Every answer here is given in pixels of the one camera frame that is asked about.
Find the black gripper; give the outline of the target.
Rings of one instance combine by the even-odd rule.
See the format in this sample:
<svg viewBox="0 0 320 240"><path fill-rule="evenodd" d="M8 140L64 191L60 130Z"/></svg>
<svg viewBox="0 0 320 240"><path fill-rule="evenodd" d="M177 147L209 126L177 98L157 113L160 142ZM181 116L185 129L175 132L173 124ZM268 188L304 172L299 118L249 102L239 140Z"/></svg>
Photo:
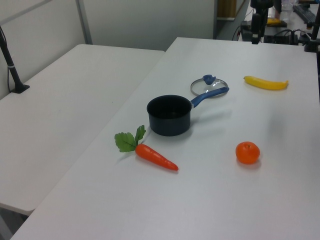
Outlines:
<svg viewBox="0 0 320 240"><path fill-rule="evenodd" d="M273 0L251 0L250 6L255 9L251 19L251 43L257 45L260 37L264 37L268 21L268 11L274 5Z"/></svg>

